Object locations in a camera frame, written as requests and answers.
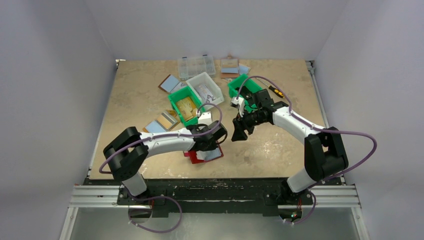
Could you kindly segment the red card holder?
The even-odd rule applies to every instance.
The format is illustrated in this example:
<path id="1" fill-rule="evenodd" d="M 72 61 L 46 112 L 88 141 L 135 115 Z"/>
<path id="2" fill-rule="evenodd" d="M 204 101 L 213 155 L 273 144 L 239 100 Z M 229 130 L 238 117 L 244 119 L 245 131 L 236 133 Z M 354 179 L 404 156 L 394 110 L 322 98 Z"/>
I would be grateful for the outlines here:
<path id="1" fill-rule="evenodd" d="M 192 164 L 208 163 L 224 156 L 220 146 L 214 150 L 209 151 L 184 151 L 183 155 L 186 158 L 189 158 Z"/>

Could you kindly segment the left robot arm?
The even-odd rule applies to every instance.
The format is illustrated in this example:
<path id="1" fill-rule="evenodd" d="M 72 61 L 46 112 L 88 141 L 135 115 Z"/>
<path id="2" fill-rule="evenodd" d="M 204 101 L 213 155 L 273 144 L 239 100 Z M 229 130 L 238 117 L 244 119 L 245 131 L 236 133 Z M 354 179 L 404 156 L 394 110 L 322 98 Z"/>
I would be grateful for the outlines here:
<path id="1" fill-rule="evenodd" d="M 176 131 L 148 133 L 128 127 L 103 149 L 109 173 L 129 191 L 129 197 L 138 205 L 146 203 L 149 191 L 139 168 L 152 156 L 189 151 L 213 151 L 219 139 L 228 131 L 217 120 L 209 125 L 188 125 Z"/>

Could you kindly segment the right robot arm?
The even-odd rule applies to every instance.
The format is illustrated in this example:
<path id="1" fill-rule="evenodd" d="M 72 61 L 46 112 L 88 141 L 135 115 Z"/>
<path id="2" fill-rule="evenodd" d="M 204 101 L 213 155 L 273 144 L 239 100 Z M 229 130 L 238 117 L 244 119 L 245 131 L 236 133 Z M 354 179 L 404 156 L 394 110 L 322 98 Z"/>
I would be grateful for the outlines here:
<path id="1" fill-rule="evenodd" d="M 238 109 L 232 120 L 233 142 L 247 140 L 256 126 L 270 123 L 287 131 L 304 147 L 304 167 L 282 184 L 280 196 L 284 202 L 294 203 L 302 191 L 348 167 L 343 140 L 336 128 L 313 126 L 290 111 L 285 102 L 275 102 L 265 89 L 253 93 L 251 99 L 255 105 L 252 111 L 245 109 L 245 99 L 241 96 L 231 99 L 231 106 Z"/>

